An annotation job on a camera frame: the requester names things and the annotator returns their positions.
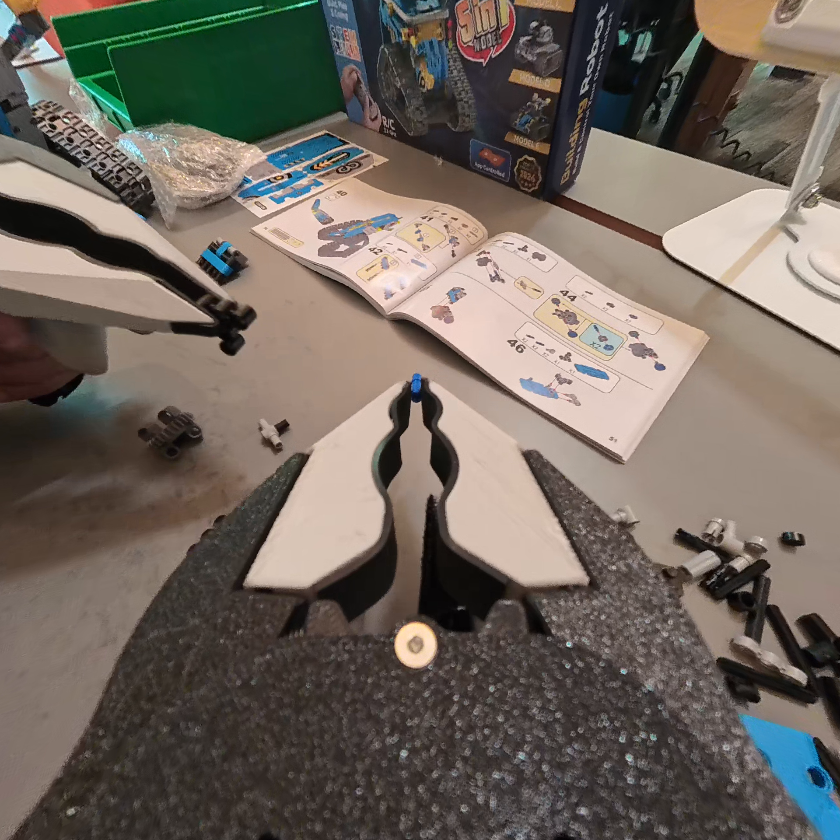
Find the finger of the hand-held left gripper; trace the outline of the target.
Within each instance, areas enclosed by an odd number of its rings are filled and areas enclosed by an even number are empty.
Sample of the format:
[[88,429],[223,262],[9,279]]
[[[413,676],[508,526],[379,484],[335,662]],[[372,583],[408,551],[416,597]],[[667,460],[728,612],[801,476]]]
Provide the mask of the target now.
[[139,216],[3,215],[2,313],[138,333],[218,336],[218,284]]
[[2,137],[1,170],[2,216],[77,215],[115,233],[138,216],[88,173],[34,145]]

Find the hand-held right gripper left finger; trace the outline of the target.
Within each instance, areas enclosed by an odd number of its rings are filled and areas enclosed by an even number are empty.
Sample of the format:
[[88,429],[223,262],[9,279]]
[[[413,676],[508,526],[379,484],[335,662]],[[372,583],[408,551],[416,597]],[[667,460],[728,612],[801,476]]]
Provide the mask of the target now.
[[389,592],[397,548],[388,492],[403,466],[411,405],[410,382],[396,383],[310,448],[244,589],[336,602],[350,621]]

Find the black connector piece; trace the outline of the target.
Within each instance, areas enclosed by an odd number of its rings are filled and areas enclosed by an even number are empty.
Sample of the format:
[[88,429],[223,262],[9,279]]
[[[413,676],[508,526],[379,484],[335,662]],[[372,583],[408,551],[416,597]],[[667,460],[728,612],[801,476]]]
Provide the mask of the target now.
[[235,300],[211,294],[203,295],[198,303],[205,314],[210,316],[212,323],[200,324],[196,334],[218,340],[220,350],[225,355],[236,356],[245,346],[243,333],[255,322],[256,310]]

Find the grey desk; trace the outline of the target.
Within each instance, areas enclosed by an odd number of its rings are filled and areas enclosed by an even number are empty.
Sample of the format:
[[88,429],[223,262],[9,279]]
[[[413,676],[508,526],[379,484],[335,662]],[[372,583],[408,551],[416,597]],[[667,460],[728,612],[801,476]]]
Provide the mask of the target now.
[[[753,189],[748,177],[594,131],[570,196],[551,206],[343,114],[262,144],[320,128],[388,159],[360,181],[461,207],[490,235],[528,235],[709,342],[618,465],[425,331],[383,319],[266,246],[236,203],[179,216],[162,232],[187,256],[215,237],[248,256],[232,288],[258,320],[241,353],[117,331],[107,375],[52,408],[2,406],[2,838],[57,776],[135,624],[216,517],[415,372],[543,453],[605,511],[631,507],[652,560],[682,561],[674,531],[715,517],[765,538],[771,595],[788,620],[820,613],[838,629],[838,354],[677,265],[659,243],[672,224]],[[203,430],[177,460],[137,435],[167,406]],[[288,420],[282,451],[260,436],[261,417]],[[791,530],[804,547],[780,543]]]

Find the white desk stand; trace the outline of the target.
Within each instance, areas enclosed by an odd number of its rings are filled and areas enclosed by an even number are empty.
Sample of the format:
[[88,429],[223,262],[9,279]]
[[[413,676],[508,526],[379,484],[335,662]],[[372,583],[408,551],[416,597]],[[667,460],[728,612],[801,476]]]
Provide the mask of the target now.
[[696,2],[726,54],[824,77],[788,192],[764,188],[671,228],[665,252],[829,348],[839,349],[839,211],[821,179],[839,124],[838,1]]

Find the person's left hand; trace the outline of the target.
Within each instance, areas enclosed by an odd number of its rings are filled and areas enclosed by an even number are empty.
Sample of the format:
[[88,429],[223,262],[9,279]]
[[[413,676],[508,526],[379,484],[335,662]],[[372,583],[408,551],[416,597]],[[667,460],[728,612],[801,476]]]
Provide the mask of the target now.
[[1,404],[53,395],[78,376],[35,341],[26,320],[1,314]]

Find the black rubber track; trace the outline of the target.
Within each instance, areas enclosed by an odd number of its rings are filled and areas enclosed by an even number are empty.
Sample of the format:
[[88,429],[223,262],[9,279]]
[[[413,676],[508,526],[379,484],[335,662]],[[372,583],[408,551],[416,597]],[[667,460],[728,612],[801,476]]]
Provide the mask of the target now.
[[135,161],[79,114],[54,101],[38,101],[32,111],[35,126],[51,152],[88,170],[136,214],[150,217],[155,202],[153,188]]

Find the dark grey gear block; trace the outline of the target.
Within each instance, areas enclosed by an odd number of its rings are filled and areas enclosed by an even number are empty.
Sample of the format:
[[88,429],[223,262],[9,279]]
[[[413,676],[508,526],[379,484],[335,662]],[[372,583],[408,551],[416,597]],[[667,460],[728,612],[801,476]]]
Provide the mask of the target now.
[[160,410],[156,422],[138,429],[137,435],[150,449],[168,460],[181,457],[184,448],[203,442],[203,430],[193,414],[175,406]]

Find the crumpled plastic bag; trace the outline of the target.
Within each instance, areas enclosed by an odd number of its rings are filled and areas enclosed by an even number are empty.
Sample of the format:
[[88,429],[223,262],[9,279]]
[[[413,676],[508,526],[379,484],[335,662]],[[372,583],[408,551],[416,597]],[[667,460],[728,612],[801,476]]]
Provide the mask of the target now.
[[163,122],[135,129],[116,129],[81,88],[69,86],[68,113],[93,131],[93,152],[105,151],[105,173],[93,165],[103,184],[124,187],[144,178],[164,225],[173,230],[179,211],[196,211],[231,196],[247,171],[264,159],[250,143],[192,125]]

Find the small blue black assembly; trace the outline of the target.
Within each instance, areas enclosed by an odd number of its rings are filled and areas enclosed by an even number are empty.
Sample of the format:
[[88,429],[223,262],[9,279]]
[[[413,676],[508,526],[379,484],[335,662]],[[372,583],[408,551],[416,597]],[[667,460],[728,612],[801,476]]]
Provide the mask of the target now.
[[218,238],[205,247],[196,264],[219,286],[225,287],[249,267],[249,259],[230,242]]

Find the green plastic bin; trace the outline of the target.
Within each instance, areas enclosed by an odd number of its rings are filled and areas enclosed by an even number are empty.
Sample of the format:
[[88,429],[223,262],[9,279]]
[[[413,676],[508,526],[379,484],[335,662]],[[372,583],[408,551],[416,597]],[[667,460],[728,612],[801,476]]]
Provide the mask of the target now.
[[121,129],[180,123],[253,143],[343,109],[315,7],[111,38],[73,75]]
[[51,19],[76,79],[112,71],[109,47],[171,35],[205,24],[225,24],[273,10],[277,2],[149,1],[97,7]]

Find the building instruction booklet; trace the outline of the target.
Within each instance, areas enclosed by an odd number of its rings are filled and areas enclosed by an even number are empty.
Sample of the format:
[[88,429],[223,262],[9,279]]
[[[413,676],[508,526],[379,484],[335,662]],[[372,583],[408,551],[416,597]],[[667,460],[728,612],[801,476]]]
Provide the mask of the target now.
[[705,349],[524,234],[357,180],[251,229],[381,315],[431,333],[537,413],[628,461]]

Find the sticker sheet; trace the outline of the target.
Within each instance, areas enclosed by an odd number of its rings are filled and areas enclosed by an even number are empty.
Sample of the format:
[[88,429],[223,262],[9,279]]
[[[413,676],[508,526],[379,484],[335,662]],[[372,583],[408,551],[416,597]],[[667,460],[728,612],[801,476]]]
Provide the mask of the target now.
[[386,162],[386,157],[322,130],[268,152],[248,170],[232,198],[253,215],[269,217]]

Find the pile of small building pieces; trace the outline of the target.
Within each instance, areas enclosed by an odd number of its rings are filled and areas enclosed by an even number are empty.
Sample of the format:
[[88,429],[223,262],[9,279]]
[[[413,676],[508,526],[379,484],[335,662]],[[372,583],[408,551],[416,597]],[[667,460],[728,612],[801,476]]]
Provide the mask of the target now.
[[767,542],[741,539],[733,520],[713,518],[701,534],[682,528],[674,541],[691,555],[678,565],[656,563],[660,579],[682,597],[698,587],[716,603],[743,617],[729,640],[736,658],[720,657],[718,667],[732,697],[756,704],[761,691],[802,705],[821,703],[838,727],[838,633],[820,614],[796,620],[808,641],[800,643],[781,608],[771,603],[772,581]]

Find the blue building plate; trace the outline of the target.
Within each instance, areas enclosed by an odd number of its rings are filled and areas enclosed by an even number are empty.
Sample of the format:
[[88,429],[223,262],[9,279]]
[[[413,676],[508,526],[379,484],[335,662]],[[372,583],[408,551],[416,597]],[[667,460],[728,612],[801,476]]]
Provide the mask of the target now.
[[838,838],[838,759],[803,731],[740,714],[775,778],[823,838]]

